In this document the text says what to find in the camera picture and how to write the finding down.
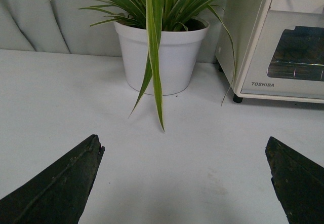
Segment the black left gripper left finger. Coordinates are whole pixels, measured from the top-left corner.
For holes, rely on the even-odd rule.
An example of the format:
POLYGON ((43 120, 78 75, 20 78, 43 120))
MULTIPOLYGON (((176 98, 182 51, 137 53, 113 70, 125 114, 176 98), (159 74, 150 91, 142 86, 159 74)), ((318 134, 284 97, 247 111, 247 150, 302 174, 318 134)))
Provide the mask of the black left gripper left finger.
POLYGON ((1 199, 1 223, 78 223, 105 148, 91 135, 1 199))

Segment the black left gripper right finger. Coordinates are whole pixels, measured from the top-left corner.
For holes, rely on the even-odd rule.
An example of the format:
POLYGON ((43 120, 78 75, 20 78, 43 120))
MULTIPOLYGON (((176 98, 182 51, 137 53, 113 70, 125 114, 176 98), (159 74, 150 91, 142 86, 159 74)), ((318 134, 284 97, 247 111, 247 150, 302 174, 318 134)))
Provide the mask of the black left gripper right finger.
POLYGON ((289 223, 323 223, 323 167, 274 137, 265 154, 289 223))

